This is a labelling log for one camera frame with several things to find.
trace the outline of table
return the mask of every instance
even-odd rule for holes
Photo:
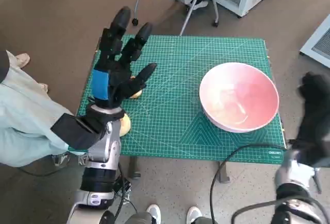
[[[124,44],[131,36],[124,36]],[[150,36],[137,62],[136,75],[148,63],[158,66],[138,99],[124,100],[131,131],[122,138],[122,154],[222,161],[235,148],[249,143],[284,146],[279,115],[266,127],[249,133],[230,133],[214,126],[204,115],[199,85],[212,67],[225,62],[250,64],[272,78],[264,40],[191,36]],[[91,96],[91,75],[78,114],[84,115]],[[280,164],[278,149],[249,148],[231,161]]]

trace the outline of black cable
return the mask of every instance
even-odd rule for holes
[[[114,216],[114,222],[115,220],[117,219],[119,213],[120,213],[120,210],[122,209],[122,206],[123,206],[123,203],[124,203],[124,199],[125,199],[125,185],[124,185],[124,174],[123,174],[123,171],[122,171],[122,167],[120,165],[120,163],[118,163],[118,169],[119,169],[119,172],[120,172],[120,175],[122,176],[122,182],[123,182],[123,185],[122,185],[122,198],[120,200],[120,203],[119,203],[119,206],[118,206],[118,209],[117,209],[117,212]]]
[[[125,199],[125,201],[129,202],[130,205],[132,205],[132,207],[134,208],[135,212],[138,213],[138,210],[137,210],[137,208],[135,207],[134,203],[132,203],[132,201],[129,200],[128,198],[126,198],[126,197],[125,197],[124,199]]]
[[[291,196],[291,197],[286,197],[286,198],[282,198],[282,199],[279,199],[279,200],[274,200],[274,201],[269,201],[269,202],[262,202],[262,203],[257,203],[257,204],[253,204],[253,205],[243,207],[243,208],[239,209],[238,211],[236,211],[232,215],[232,219],[231,219],[230,223],[234,224],[235,223],[235,218],[238,215],[240,215],[240,214],[242,214],[246,211],[257,209],[257,208],[263,208],[263,207],[267,207],[267,206],[271,206],[271,205],[280,205],[280,204],[283,204],[284,202],[287,202],[287,201],[292,200],[292,199],[299,199],[299,200],[310,201],[310,202],[315,203],[319,207],[319,209],[321,210],[321,212],[322,212],[322,214],[325,218],[326,223],[330,224],[329,216],[328,216],[325,208],[322,206],[322,204],[320,204],[317,200],[315,200],[312,197],[303,197],[303,196]]]
[[[138,210],[136,209],[135,205],[134,205],[130,200],[128,200],[127,198],[125,198],[125,201],[129,202],[130,205],[132,205],[132,207],[133,207],[134,210],[135,210],[135,213],[138,213]]]
[[[21,171],[21,172],[23,172],[25,174],[28,174],[30,176],[43,178],[43,177],[48,177],[50,175],[56,174],[56,173],[62,171],[63,169],[65,169],[65,168],[68,168],[68,166],[62,167],[62,168],[60,168],[58,170],[54,170],[54,171],[51,171],[50,173],[46,173],[46,174],[34,174],[34,173],[30,173],[29,171],[26,171],[26,170],[24,170],[24,169],[22,169],[20,167],[17,167],[17,170],[19,170],[19,171]]]
[[[215,186],[215,182],[216,179],[218,177],[218,174],[220,172],[220,170],[223,168],[223,166],[225,165],[226,162],[228,162],[237,152],[241,151],[242,149],[245,148],[260,148],[260,147],[265,147],[265,148],[278,148],[281,150],[286,150],[286,148],[284,147],[280,147],[278,145],[274,145],[274,144],[269,144],[269,143],[254,143],[254,144],[247,144],[247,145],[243,145],[237,149],[235,149],[230,155],[227,156],[227,158],[222,161],[222,163],[220,164],[213,180],[212,180],[212,184],[211,184],[211,188],[210,188],[210,209],[211,209],[211,218],[212,218],[212,223],[216,224],[216,220],[215,220],[215,215],[213,212],[213,203],[212,203],[212,195],[213,195],[213,188]]]

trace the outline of person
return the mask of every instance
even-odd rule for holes
[[[156,204],[150,205],[146,212],[132,215],[125,224],[160,224],[161,213],[160,208]],[[188,210],[186,224],[212,224],[210,218],[203,217],[199,208],[193,206]]]
[[[68,150],[50,128],[63,113],[71,112],[51,100],[47,84],[22,70],[29,61],[28,54],[15,57],[0,51],[0,163],[12,167]]]

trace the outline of table leg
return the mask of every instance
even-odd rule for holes
[[[141,172],[138,167],[138,157],[137,156],[129,157],[128,177],[133,180],[137,180],[137,179],[141,178]]]
[[[220,183],[229,183],[230,179],[227,175],[227,168],[226,168],[226,163],[225,165],[220,169],[220,173],[219,173],[219,182]]]

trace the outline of white sneaker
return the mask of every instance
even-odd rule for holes
[[[43,91],[48,93],[48,85],[45,83],[38,83],[38,85],[42,88]]]
[[[188,210],[188,213],[187,213],[187,221],[186,221],[186,224],[191,224],[193,223],[198,217],[202,217],[202,212],[199,208],[197,207],[191,207],[189,210]]]
[[[161,218],[160,218],[160,208],[158,205],[151,204],[147,210],[148,213],[152,215],[156,219],[156,224],[160,224]]]
[[[23,68],[26,66],[30,61],[30,56],[27,53],[22,53],[16,56],[17,64],[19,68]]]
[[[197,9],[200,9],[200,8],[205,8],[206,6],[208,5],[208,1],[201,1],[199,4],[196,4],[193,8],[193,10],[197,10]]]

